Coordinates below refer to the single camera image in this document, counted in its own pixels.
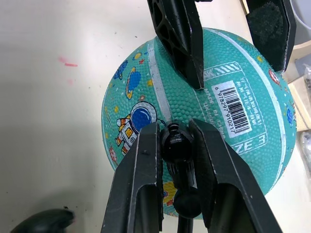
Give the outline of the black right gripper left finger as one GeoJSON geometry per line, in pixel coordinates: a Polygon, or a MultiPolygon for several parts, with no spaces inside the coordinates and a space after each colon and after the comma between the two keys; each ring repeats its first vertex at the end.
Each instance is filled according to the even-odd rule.
{"type": "Polygon", "coordinates": [[[163,221],[159,124],[145,126],[115,170],[101,231],[159,233],[163,221]]]}

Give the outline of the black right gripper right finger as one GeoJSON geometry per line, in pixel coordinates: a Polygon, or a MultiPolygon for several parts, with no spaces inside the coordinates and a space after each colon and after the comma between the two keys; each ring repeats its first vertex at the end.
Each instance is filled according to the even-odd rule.
{"type": "Polygon", "coordinates": [[[211,124],[191,119],[194,171],[209,233],[280,233],[282,230],[248,164],[211,124]]]}

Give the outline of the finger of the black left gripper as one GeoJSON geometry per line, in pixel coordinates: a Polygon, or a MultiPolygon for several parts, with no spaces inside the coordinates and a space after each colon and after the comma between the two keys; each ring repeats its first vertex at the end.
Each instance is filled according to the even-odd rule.
{"type": "Polygon", "coordinates": [[[285,72],[294,49],[296,21],[289,0],[247,0],[254,46],[276,72],[285,72]]]}
{"type": "Polygon", "coordinates": [[[195,0],[147,0],[155,33],[174,68],[195,90],[204,88],[203,29],[195,0]]]}

